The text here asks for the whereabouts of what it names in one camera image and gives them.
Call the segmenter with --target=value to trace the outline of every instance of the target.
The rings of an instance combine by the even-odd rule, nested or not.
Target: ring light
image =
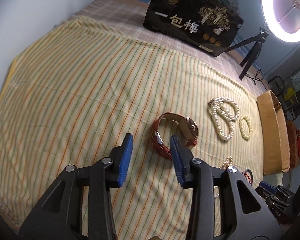
[[[274,14],[273,0],[261,0],[262,11],[270,31],[280,40],[286,42],[300,41],[300,29],[295,33],[287,33],[278,23]]]

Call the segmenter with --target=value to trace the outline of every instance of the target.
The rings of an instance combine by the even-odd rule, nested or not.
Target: tripod
[[[240,66],[243,67],[244,64],[245,67],[242,70],[241,74],[239,75],[240,80],[243,79],[243,77],[245,76],[245,74],[247,73],[247,71],[249,70],[249,68],[251,67],[252,63],[257,59],[260,51],[261,51],[261,47],[262,47],[262,43],[264,43],[266,41],[266,38],[269,36],[269,33],[260,28],[259,30],[259,34],[255,37],[251,37],[245,41],[239,42],[238,44],[233,45],[232,47],[228,48],[225,52],[229,52],[231,50],[237,49],[239,47],[242,47],[244,45],[247,45],[249,43],[252,42],[256,42],[252,49],[249,51],[249,53],[246,55],[246,57],[243,59],[243,61],[240,63]]]

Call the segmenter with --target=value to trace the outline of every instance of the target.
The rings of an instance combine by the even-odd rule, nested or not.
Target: yellow label
[[[208,49],[207,47],[202,46],[202,45],[200,45],[199,48],[204,49],[204,50],[207,51],[207,52],[213,52],[212,49]]]
[[[180,0],[168,0],[167,4],[169,5],[177,5],[177,3],[179,2]]]

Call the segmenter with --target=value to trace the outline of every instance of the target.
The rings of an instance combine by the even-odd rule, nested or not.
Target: pearl bracelet
[[[249,128],[249,134],[248,135],[243,130],[243,120],[245,120],[248,124],[248,128]],[[249,140],[251,135],[252,135],[252,127],[251,127],[251,121],[246,115],[240,117],[240,119],[239,119],[239,128],[240,128],[240,132],[241,132],[242,137],[246,140]]]

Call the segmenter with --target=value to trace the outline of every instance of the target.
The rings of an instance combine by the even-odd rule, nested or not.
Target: watch buckle
[[[164,142],[163,142],[163,140],[161,139],[160,134],[159,134],[158,131],[155,131],[155,132],[154,132],[154,137],[157,138],[157,142],[159,143],[159,145],[161,145],[161,146],[164,145]]]

